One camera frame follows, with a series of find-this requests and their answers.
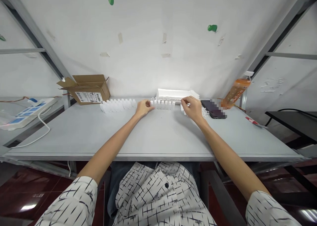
power strip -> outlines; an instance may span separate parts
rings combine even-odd
[[[57,98],[41,99],[39,102],[40,104],[38,106],[30,106],[18,113],[17,117],[11,122],[5,125],[0,125],[0,129],[11,131],[25,127],[34,120],[39,113],[44,112],[47,108],[55,104],[57,102]]]

metal shelf frame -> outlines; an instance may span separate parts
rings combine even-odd
[[[290,9],[288,14],[282,20],[280,25],[274,31],[268,42],[264,45],[262,50],[259,52],[258,56],[254,59],[253,63],[250,65],[248,71],[253,71],[254,74],[251,79],[259,73],[263,68],[265,63],[270,57],[285,57],[285,58],[299,58],[299,59],[309,59],[317,60],[317,55],[309,54],[293,54],[293,53],[276,53],[275,50],[280,46],[280,44],[285,40],[293,28],[298,24],[298,22],[307,13],[309,8],[316,2],[316,0],[297,0],[293,7]],[[246,108],[247,102],[247,92],[245,91],[240,97],[239,106],[243,109]]]
[[[11,15],[13,20],[18,24],[24,34],[28,37],[31,43],[34,45],[33,49],[2,49],[0,50],[1,54],[20,54],[20,53],[39,53],[42,58],[46,61],[48,66],[53,70],[56,76],[65,81],[66,77],[72,78],[72,76],[67,71],[64,64],[61,62],[51,45],[46,40],[43,33],[40,31],[29,12],[26,10],[21,0],[0,0],[7,12]],[[70,107],[70,96],[64,95],[64,109]],[[0,146],[0,152],[6,152],[10,149],[4,146]],[[68,170],[60,168],[50,163],[44,161],[16,161],[14,159],[2,158],[0,154],[0,160],[15,165],[23,165],[37,170],[45,171],[52,173],[54,175],[59,175],[74,179],[77,175],[76,164],[74,161],[70,161],[71,176],[68,176]]]

black cable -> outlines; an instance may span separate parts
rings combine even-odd
[[[309,114],[309,113],[307,113],[307,112],[305,112],[305,111],[298,110],[298,109],[280,109],[280,110],[278,110],[278,111],[283,111],[283,110],[295,110],[295,111],[297,111],[297,112],[300,112],[300,113],[303,113],[303,114],[309,115],[309,116],[311,116],[311,117],[317,118],[317,116],[316,116],[316,115],[312,115],[312,114]],[[266,123],[266,125],[265,125],[265,126],[268,126],[268,124],[271,122],[271,120],[272,120],[272,117],[268,120],[268,122]]]

white table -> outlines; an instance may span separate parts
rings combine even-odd
[[[37,100],[47,98],[47,97],[34,97]],[[17,100],[21,99],[21,97],[1,97],[1,101],[10,101],[10,100]],[[15,102],[15,103],[6,103],[0,102],[0,109],[4,110],[6,113],[11,115],[16,115],[25,108],[29,107],[31,104],[27,102],[27,99]],[[62,98],[58,98],[58,101],[52,106],[52,108],[47,112],[47,114],[42,115],[41,118],[43,120],[47,119],[57,111],[64,108],[64,103]],[[8,146],[10,143],[14,142],[15,140],[19,140],[19,137],[27,130],[37,126],[40,123],[38,118],[34,119],[31,123],[26,125],[23,128],[15,129],[12,131],[2,130],[0,129],[0,146]]]
[[[99,104],[74,104],[50,121],[44,138],[30,146],[12,149],[4,157],[16,160],[87,161],[135,113],[135,109],[104,114]],[[270,132],[247,119],[236,107],[226,119],[207,118],[209,125],[244,160],[298,162],[305,158]],[[21,144],[47,131],[41,128]],[[197,125],[180,112],[153,110],[142,118],[127,138],[115,161],[215,161],[216,158]]]

smartphone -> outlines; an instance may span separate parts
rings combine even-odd
[[[213,99],[211,100],[202,100],[201,104],[206,110],[209,111],[209,115],[213,119],[225,119],[227,117],[226,113],[219,107],[220,102],[217,104]]]

